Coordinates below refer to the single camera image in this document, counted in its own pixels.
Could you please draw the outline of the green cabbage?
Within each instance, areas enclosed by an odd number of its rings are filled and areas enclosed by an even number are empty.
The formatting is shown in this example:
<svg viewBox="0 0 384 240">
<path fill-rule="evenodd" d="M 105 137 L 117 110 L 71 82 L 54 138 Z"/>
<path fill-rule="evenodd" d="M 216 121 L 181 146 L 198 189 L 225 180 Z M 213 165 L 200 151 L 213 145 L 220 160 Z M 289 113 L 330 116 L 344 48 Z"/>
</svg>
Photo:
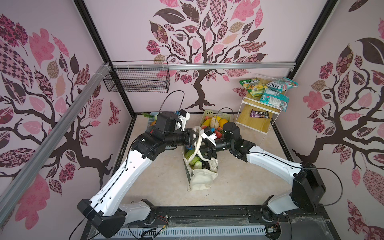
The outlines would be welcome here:
<svg viewBox="0 0 384 240">
<path fill-rule="evenodd" d="M 185 153 L 184 157 L 186 158 L 186 160 L 189 160 L 190 156 L 194 153 L 194 151 L 195 151 L 195 150 L 188 150 L 188 151 Z M 193 167 L 193 166 L 196 164 L 196 162 L 199 162 L 200 160 L 201 160 L 201 159 L 199 158 L 199 156 L 198 156 L 198 155 L 195 155 L 195 157 L 189 162 L 189 165 L 190 165 L 191 167 Z"/>
</svg>

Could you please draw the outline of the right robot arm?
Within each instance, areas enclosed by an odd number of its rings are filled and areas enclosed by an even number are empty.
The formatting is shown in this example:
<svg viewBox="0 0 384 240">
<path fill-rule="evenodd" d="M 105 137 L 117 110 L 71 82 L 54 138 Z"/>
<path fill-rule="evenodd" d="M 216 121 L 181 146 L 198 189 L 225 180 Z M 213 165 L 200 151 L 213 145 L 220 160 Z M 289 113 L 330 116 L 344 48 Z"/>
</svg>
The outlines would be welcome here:
<svg viewBox="0 0 384 240">
<path fill-rule="evenodd" d="M 200 130 L 199 136 L 205 141 L 200 149 L 202 154 L 215 157 L 217 152 L 228 150 L 235 158 L 262 167 L 291 185 L 291 190 L 272 195 L 263 203 L 261 212 L 265 215 L 279 215 L 295 209 L 313 213 L 326 192 L 314 165 L 294 163 L 265 151 L 243 139 L 239 127 L 234 123 L 224 124 L 224 136 L 221 138 L 209 128 Z"/>
</svg>

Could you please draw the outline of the red strawberry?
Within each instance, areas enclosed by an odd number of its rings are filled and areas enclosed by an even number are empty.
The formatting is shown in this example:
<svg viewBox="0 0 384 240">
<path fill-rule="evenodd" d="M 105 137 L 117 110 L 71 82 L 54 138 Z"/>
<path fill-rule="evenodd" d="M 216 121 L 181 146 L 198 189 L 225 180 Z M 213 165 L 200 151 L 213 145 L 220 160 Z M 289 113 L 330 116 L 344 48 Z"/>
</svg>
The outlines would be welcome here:
<svg viewBox="0 0 384 240">
<path fill-rule="evenodd" d="M 216 135 L 217 139 L 220 139 L 223 136 L 222 133 L 219 131 L 215 131 L 215 135 Z"/>
</svg>

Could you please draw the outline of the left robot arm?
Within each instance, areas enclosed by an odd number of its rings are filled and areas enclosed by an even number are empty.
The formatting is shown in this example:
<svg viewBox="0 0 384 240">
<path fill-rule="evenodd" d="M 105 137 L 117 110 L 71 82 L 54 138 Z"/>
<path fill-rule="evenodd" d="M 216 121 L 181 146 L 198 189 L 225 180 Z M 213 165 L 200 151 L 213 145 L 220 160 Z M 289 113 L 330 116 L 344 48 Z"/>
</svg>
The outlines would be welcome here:
<svg viewBox="0 0 384 240">
<path fill-rule="evenodd" d="M 113 237 L 124 225 L 145 220 L 151 213 L 148 202 L 140 201 L 125 207 L 121 202 L 139 175 L 166 150 L 167 146 L 187 146 L 197 139 L 197 132 L 187 128 L 190 113 L 161 112 L 155 125 L 132 142 L 127 158 L 90 199 L 82 199 L 78 210 L 105 238 Z"/>
</svg>

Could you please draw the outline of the white daikon radish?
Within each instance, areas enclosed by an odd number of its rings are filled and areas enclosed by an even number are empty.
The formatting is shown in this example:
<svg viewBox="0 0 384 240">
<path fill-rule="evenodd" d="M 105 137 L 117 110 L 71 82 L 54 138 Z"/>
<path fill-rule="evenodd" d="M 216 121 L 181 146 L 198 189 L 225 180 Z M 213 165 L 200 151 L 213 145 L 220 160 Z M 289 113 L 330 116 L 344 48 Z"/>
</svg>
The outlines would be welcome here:
<svg viewBox="0 0 384 240">
<path fill-rule="evenodd" d="M 193 166 L 193 169 L 194 170 L 201 170 L 203 168 L 203 163 L 201 161 L 197 161 L 194 166 Z"/>
</svg>

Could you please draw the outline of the cream canvas grocery bag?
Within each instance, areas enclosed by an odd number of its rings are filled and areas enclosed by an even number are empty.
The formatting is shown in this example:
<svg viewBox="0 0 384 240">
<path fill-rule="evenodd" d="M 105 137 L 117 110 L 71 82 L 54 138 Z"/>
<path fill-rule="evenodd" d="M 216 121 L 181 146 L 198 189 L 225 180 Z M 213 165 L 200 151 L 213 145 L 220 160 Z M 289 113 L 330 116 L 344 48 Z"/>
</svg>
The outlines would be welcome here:
<svg viewBox="0 0 384 240">
<path fill-rule="evenodd" d="M 218 159 L 203 156 L 203 137 L 200 137 L 201 127 L 193 127 L 198 133 L 198 138 L 190 147 L 182 148 L 182 157 L 186 170 L 188 187 L 187 191 L 202 191 L 212 187 L 214 180 L 218 177 Z"/>
</svg>

